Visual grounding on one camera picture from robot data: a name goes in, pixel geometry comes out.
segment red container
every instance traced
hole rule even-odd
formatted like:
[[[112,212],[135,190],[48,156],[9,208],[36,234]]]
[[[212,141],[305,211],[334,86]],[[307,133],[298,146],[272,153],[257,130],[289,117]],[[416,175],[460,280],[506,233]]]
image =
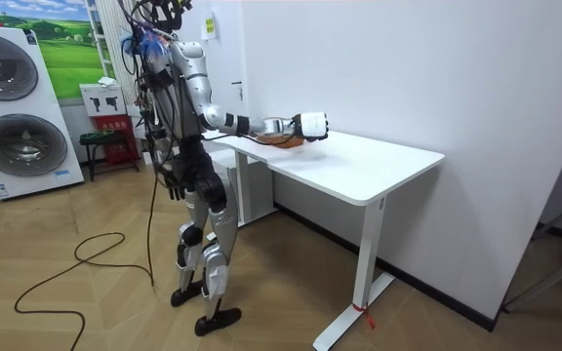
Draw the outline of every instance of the red container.
[[[131,157],[138,159],[132,119],[128,115],[98,116],[93,117],[93,120],[95,120],[95,126],[99,131],[112,130],[117,133],[125,134],[128,137],[127,143],[129,144]],[[129,162],[130,160],[130,155],[127,154],[127,148],[125,148],[125,145],[122,143],[105,145],[103,147],[103,152],[105,153],[105,162],[110,165]]]

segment white desk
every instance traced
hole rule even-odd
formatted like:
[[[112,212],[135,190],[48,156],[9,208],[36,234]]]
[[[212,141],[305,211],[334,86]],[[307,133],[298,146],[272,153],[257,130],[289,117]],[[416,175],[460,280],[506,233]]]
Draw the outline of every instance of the white desk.
[[[219,136],[217,132],[205,134],[205,138]],[[240,199],[249,191],[245,171],[246,156],[250,156],[275,172],[366,208],[352,304],[313,342],[318,351],[330,349],[363,313],[353,304],[360,309],[367,307],[393,281],[383,273],[372,282],[387,193],[435,167],[444,155],[337,132],[330,132],[325,140],[291,149],[258,145],[234,136],[214,142],[236,151]],[[240,201],[240,214],[244,221],[248,220],[249,204]]]

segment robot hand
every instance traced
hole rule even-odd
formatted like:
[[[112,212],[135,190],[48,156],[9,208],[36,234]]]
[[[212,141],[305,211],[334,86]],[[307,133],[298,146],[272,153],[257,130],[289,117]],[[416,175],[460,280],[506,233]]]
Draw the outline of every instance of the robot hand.
[[[292,120],[295,124],[295,137],[315,141],[329,136],[329,121],[324,112],[305,112],[294,116]]]

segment washing machine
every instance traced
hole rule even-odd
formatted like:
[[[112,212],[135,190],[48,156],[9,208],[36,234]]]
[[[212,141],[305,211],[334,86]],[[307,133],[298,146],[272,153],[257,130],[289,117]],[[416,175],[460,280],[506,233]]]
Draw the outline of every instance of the washing machine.
[[[0,27],[0,200],[82,181],[34,33]]]

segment wall poster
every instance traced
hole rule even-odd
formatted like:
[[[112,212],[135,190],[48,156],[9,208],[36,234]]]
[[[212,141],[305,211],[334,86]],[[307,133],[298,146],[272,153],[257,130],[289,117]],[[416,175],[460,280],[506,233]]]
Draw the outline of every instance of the wall poster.
[[[103,76],[85,0],[0,0],[0,25],[36,32],[58,98]]]

